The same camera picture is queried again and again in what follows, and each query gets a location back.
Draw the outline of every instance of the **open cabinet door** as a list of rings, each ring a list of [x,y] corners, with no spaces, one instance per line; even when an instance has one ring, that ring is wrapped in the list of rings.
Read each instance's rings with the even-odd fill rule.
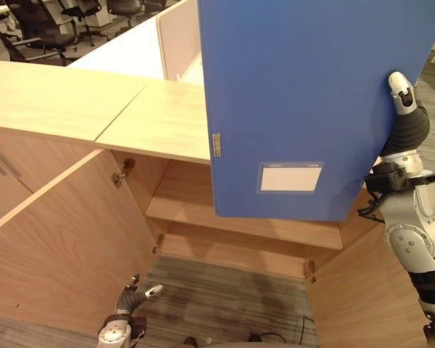
[[[154,239],[107,150],[97,149],[0,219],[0,316],[96,335]]]
[[[308,286],[322,348],[423,348],[418,293],[378,225],[316,273]]]

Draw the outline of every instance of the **wooden desk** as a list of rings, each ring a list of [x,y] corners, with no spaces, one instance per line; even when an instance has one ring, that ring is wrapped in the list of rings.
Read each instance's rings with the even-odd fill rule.
[[[95,141],[146,81],[109,72],[0,62],[0,128]]]

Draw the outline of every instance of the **light wood surface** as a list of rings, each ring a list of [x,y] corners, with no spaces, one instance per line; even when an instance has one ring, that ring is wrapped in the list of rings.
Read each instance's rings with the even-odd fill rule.
[[[97,149],[0,219],[0,316],[94,334],[154,239]]]
[[[422,348],[418,294],[378,225],[308,285],[322,348]]]
[[[208,163],[204,89],[151,80],[96,140],[100,147]]]
[[[157,15],[159,47],[167,80],[180,80],[201,51],[197,0],[182,0]]]
[[[4,173],[5,175],[0,173],[0,216],[16,207],[31,194],[16,178],[7,172]]]
[[[153,218],[221,228],[284,241],[341,249],[336,223],[218,217],[214,213],[210,167],[172,161],[146,214]]]
[[[216,228],[172,223],[162,253],[258,273],[304,278],[301,246]]]
[[[0,62],[0,127],[94,141],[145,84],[109,72]]]
[[[367,207],[369,205],[369,199],[370,194],[365,189],[361,190],[356,198],[355,203],[349,211],[347,218],[344,221],[339,221],[340,236],[344,250],[349,248],[349,246],[355,243],[356,240],[360,239],[368,231],[378,225],[377,222],[365,219],[357,214],[358,209]],[[320,270],[340,252],[342,251],[320,248],[318,246],[307,245],[304,247],[305,257],[307,260],[314,261],[316,270]]]
[[[0,131],[0,158],[32,192],[95,150],[93,144]]]

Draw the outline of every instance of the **wooden shelf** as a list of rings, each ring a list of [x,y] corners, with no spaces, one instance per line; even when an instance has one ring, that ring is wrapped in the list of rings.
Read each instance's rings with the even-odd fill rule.
[[[304,279],[302,248],[302,245],[275,239],[172,223],[161,250],[168,256]]]
[[[329,249],[342,249],[338,223],[219,217],[208,165],[171,161],[146,215]]]

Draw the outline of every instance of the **wooden divider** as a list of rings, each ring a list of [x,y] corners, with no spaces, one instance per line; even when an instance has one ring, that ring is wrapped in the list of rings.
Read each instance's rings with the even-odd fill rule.
[[[182,0],[157,15],[167,80],[180,80],[201,51],[197,0]]]

